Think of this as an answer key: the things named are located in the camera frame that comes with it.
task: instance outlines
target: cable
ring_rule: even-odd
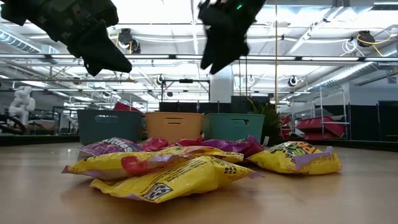
[[[377,49],[376,45],[372,45],[374,49],[379,53],[380,56],[384,57],[383,54],[380,52],[379,49]]]
[[[392,38],[393,33],[394,33],[393,30],[391,30],[391,34],[390,34],[390,36],[388,37],[387,40],[383,40],[383,41],[375,42],[375,43],[366,42],[366,41],[364,41],[364,40],[361,40],[361,39],[359,38],[359,37],[361,37],[361,34],[359,34],[356,38],[357,38],[360,42],[362,42],[362,43],[364,43],[364,44],[377,45],[377,44],[383,44],[383,43],[386,43],[387,41],[390,41],[391,38]]]

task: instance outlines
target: candy bag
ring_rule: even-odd
[[[90,187],[114,197],[160,203],[173,198],[201,194],[251,176],[253,170],[202,156],[142,177],[131,177],[120,182],[95,179]]]
[[[320,175],[341,171],[332,147],[325,152],[306,142],[285,142],[248,158],[265,169],[283,174]]]
[[[253,136],[249,136],[248,140],[244,139],[240,141],[208,140],[202,142],[201,145],[215,147],[217,149],[221,149],[224,152],[242,153],[245,158],[264,150],[263,146],[260,145],[257,139]]]
[[[164,138],[152,137],[141,142],[139,146],[146,152],[155,152],[168,147],[169,142]]]
[[[189,154],[195,157],[213,156],[230,163],[243,161],[243,154],[237,152],[224,152],[221,149],[206,146],[175,146],[159,152],[170,154]]]
[[[79,151],[89,153],[93,156],[100,156],[114,152],[143,152],[144,150],[132,141],[121,138],[111,138],[84,146],[79,149]]]
[[[74,166],[66,166],[62,173],[114,180],[148,174],[193,158],[187,154],[170,152],[116,152],[81,160]]]

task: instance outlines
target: skittles bag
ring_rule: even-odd
[[[166,167],[142,177],[120,182],[95,179],[90,187],[114,197],[160,203],[173,198],[201,194],[244,177],[260,177],[251,169],[209,156]]]
[[[282,174],[320,175],[341,171],[341,162],[332,147],[322,152],[306,142],[285,142],[248,160]]]
[[[159,152],[173,155],[189,154],[194,157],[211,156],[230,163],[242,162],[244,157],[243,154],[238,152],[224,152],[221,149],[208,146],[175,146]]]
[[[187,154],[169,152],[115,152],[83,159],[74,166],[66,166],[62,173],[115,180],[148,174],[193,158]]]

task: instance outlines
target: potted plant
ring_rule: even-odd
[[[280,114],[275,111],[271,104],[255,105],[252,101],[250,102],[252,114],[262,114],[265,116],[264,124],[262,125],[261,143],[263,144],[264,139],[269,137],[266,145],[272,146],[276,144],[280,135]]]

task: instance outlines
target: table surface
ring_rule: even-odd
[[[154,204],[111,197],[90,188],[90,178],[61,174],[79,146],[0,147],[0,223],[398,223],[393,152],[337,148],[341,174],[261,171],[265,179]]]

